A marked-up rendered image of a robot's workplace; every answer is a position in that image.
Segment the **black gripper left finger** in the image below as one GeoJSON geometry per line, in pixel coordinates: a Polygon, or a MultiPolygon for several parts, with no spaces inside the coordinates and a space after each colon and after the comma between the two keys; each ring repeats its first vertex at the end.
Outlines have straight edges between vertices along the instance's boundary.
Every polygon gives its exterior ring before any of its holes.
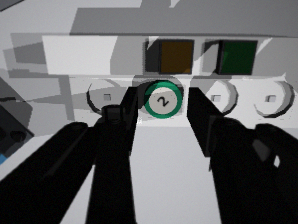
{"type": "Polygon", "coordinates": [[[60,224],[93,165],[85,224],[137,224],[129,156],[138,87],[101,112],[92,127],[62,127],[0,181],[0,224],[60,224]]]}

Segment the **light grey tray panel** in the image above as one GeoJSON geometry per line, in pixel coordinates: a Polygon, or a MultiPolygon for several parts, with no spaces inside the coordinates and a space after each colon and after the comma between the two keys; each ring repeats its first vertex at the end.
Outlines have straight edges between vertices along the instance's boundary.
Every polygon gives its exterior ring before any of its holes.
{"type": "Polygon", "coordinates": [[[42,36],[48,74],[69,75],[75,122],[94,126],[101,108],[121,104],[138,87],[136,126],[191,127],[189,87],[198,87],[245,127],[298,128],[298,38],[203,36],[42,36]],[[147,86],[169,80],[180,110],[155,118],[144,106],[147,86]]]}

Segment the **blue test tube rack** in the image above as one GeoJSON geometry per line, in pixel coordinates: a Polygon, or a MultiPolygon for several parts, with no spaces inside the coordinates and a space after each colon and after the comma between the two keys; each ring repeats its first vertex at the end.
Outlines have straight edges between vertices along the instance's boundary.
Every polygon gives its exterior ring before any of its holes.
{"type": "Polygon", "coordinates": [[[5,156],[3,156],[1,153],[0,153],[0,165],[4,162],[4,161],[6,161],[6,157],[5,156]]]}

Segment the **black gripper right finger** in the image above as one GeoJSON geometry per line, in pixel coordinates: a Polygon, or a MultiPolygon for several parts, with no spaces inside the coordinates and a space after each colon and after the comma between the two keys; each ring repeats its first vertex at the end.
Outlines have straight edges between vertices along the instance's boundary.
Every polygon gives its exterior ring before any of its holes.
{"type": "Polygon", "coordinates": [[[224,117],[198,87],[189,87],[187,118],[210,157],[221,224],[298,224],[297,138],[273,124],[249,129],[224,117]]]}

